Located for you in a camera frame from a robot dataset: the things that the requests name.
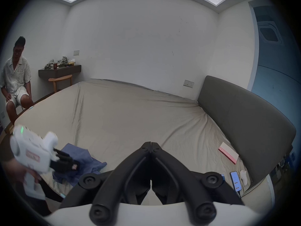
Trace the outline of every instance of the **smartphone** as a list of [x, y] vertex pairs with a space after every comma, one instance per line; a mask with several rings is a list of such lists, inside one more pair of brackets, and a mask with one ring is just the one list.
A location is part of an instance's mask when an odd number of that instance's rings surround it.
[[226, 181], [225, 174], [221, 173], [221, 176], [223, 177], [223, 180]]
[[241, 183], [240, 183], [237, 171], [230, 172], [230, 176], [231, 176], [231, 180], [232, 180], [232, 183], [233, 183], [234, 190], [236, 192], [242, 190]]

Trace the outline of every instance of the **air vent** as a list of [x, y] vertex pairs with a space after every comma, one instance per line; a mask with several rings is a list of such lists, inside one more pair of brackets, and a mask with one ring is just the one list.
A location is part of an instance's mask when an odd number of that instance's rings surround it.
[[261, 28], [260, 32], [262, 33], [262, 35], [265, 37], [266, 40], [275, 41], [275, 42], [278, 41], [276, 33], [274, 32], [273, 29], [271, 29], [271, 28]]
[[266, 43], [281, 44], [282, 38], [274, 21], [258, 22], [259, 35]]

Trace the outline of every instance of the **gray headboard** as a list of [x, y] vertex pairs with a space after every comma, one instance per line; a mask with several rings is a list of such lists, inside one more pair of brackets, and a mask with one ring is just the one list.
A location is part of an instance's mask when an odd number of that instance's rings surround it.
[[206, 76], [199, 105], [231, 142], [257, 184], [285, 155], [296, 134], [273, 105], [230, 82]]

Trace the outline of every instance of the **screw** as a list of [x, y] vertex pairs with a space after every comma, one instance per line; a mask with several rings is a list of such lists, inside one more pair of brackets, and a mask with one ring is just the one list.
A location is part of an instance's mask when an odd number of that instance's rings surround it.
[[212, 184], [216, 184], [217, 180], [218, 180], [217, 177], [213, 176], [213, 175], [207, 177], [207, 182], [212, 183]]
[[85, 184], [94, 183], [94, 182], [95, 182], [94, 177], [86, 177], [85, 180], [84, 180]]
[[216, 209], [211, 203], [204, 203], [197, 208], [197, 217], [210, 223], [216, 216]]
[[110, 212], [106, 207], [102, 205], [95, 205], [93, 207], [93, 218], [96, 220], [96, 222], [101, 223], [109, 219]]

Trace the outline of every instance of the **wooden stool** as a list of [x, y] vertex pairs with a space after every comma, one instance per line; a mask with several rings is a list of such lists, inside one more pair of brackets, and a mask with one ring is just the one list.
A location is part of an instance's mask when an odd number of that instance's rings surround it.
[[56, 92], [58, 92], [58, 89], [56, 87], [56, 83], [58, 81], [64, 81], [64, 80], [67, 80], [67, 79], [70, 79], [70, 86], [71, 86], [72, 85], [72, 75], [71, 74], [63, 76], [63, 77], [59, 77], [59, 78], [49, 78], [48, 81], [53, 82], [53, 87], [54, 87], [54, 90], [55, 90], [55, 93], [56, 93]]

